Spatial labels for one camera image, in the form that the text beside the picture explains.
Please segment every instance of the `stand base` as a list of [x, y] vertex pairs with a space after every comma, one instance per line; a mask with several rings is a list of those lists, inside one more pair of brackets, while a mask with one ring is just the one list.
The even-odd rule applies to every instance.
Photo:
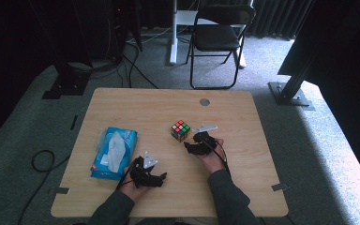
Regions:
[[50, 91], [43, 94], [42, 99], [60, 99], [61, 96], [81, 96], [89, 82], [91, 73], [75, 73], [75, 79], [71, 84], [63, 85], [62, 77], [59, 75]]
[[314, 111], [315, 108], [312, 106], [311, 101], [308, 101], [303, 94], [303, 91], [299, 89], [291, 99], [286, 99], [281, 96], [283, 87], [286, 85], [285, 82], [269, 82], [271, 92], [273, 93], [274, 99], [277, 105], [289, 105], [289, 106], [302, 106], [305, 111]]

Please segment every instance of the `colorful puzzle cube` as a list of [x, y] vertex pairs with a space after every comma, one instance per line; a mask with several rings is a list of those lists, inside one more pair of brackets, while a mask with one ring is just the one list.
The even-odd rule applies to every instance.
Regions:
[[191, 128], [183, 120], [179, 120], [172, 126], [172, 136], [179, 142], [182, 142], [187, 136]]

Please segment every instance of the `person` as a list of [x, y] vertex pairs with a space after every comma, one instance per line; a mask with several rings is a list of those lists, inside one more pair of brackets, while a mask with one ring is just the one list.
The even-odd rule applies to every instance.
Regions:
[[[215, 139], [218, 143], [215, 151], [225, 158], [222, 145], [222, 139]], [[207, 182], [212, 192], [213, 200], [217, 212], [217, 220], [220, 225], [255, 225], [259, 221], [248, 208], [250, 203], [249, 197], [239, 189], [231, 179], [229, 173], [225, 170], [223, 162], [214, 153], [209, 155], [196, 156], [201, 164], [210, 173]], [[151, 187], [136, 188], [132, 182], [129, 174], [125, 178], [124, 185], [116, 190], [103, 203], [90, 218], [88, 225], [105, 225], [105, 224], [127, 224], [128, 216], [135, 205], [135, 203], [147, 192]], [[176, 223], [175, 218], [147, 218], [138, 225], [174, 225], [185, 224]]]

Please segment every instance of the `gray sleeve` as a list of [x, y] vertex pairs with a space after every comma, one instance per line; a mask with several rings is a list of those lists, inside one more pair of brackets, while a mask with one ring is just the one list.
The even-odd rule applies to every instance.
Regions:
[[88, 225], [125, 224], [133, 209], [134, 201], [126, 194], [116, 190], [89, 219]]
[[248, 208], [250, 198], [233, 183], [227, 171], [213, 172], [208, 178], [208, 184], [219, 224], [259, 225], [259, 221]]

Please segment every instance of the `blue tissue package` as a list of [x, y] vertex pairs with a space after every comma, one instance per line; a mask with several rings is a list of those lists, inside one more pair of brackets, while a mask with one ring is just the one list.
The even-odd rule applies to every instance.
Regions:
[[129, 165], [136, 147], [137, 131], [108, 127], [101, 134], [91, 176], [102, 179], [120, 180]]

